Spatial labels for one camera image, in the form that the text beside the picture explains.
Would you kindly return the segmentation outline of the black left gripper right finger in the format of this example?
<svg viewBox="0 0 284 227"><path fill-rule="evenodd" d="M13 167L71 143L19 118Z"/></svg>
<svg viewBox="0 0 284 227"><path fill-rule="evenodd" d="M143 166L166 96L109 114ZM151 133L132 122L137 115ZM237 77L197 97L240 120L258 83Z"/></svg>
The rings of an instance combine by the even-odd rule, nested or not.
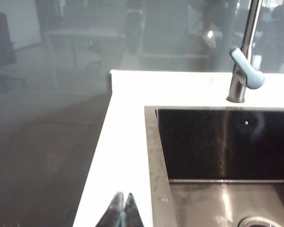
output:
<svg viewBox="0 0 284 227"><path fill-rule="evenodd" d="M132 193L128 194L124 207L124 213L125 227L144 227Z"/></svg>

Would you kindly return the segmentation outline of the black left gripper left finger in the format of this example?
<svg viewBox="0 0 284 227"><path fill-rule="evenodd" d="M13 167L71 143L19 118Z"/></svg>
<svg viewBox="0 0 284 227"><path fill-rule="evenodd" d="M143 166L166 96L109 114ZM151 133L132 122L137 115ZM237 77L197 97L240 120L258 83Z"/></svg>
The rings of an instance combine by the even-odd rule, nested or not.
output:
<svg viewBox="0 0 284 227"><path fill-rule="evenodd" d="M96 227L124 227L124 194L117 192Z"/></svg>

